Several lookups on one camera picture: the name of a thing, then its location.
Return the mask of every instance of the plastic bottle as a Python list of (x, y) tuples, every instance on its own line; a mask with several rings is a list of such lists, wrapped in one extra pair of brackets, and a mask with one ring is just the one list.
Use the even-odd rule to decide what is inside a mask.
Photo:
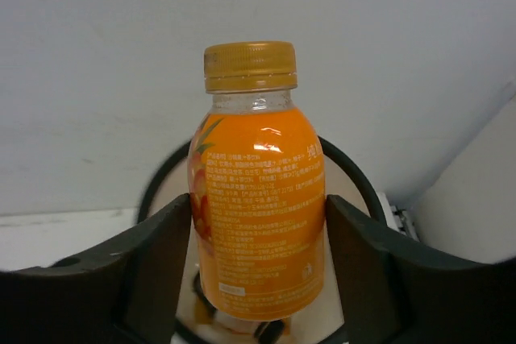
[(218, 310), (272, 321), (323, 288), (324, 158), (294, 106), (293, 45), (207, 48), (211, 111), (189, 150), (189, 190), (202, 289)]

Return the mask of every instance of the fruit illustration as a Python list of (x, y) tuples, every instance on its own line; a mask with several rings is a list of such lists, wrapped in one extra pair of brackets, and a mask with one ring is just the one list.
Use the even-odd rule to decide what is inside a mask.
[(211, 238), (211, 216), (210, 205), (206, 190), (206, 165), (202, 162), (202, 154), (208, 148), (213, 147), (213, 143), (205, 143), (211, 131), (222, 121), (214, 121), (203, 131), (204, 126), (210, 116), (206, 116), (201, 126), (197, 129), (190, 146), (188, 158), (188, 184), (190, 190), (190, 203), (192, 208), (192, 218), (195, 230), (201, 242), (206, 245), (207, 250), (213, 254), (213, 241)]

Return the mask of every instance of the bottle label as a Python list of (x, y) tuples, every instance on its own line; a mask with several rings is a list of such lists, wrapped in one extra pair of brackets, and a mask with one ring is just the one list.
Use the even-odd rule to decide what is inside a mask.
[(297, 109), (212, 114), (193, 137), (189, 186), (206, 298), (272, 321), (306, 307), (324, 273), (324, 158)]

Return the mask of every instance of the white wall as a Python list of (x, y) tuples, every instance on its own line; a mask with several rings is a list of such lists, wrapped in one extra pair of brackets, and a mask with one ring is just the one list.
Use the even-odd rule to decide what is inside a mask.
[(415, 206), (424, 242), (492, 263), (516, 256), (516, 101), (510, 102)]
[(516, 0), (0, 0), (0, 213), (132, 207), (210, 99), (202, 51), (292, 41), (295, 100), (391, 201), (506, 96)]

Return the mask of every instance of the orange bottle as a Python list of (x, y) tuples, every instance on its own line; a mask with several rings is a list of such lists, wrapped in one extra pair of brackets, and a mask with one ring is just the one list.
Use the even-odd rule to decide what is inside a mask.
[(213, 46), (204, 73), (213, 106), (188, 159), (203, 292), (239, 319), (288, 317), (324, 281), (324, 158), (290, 99), (293, 46)]

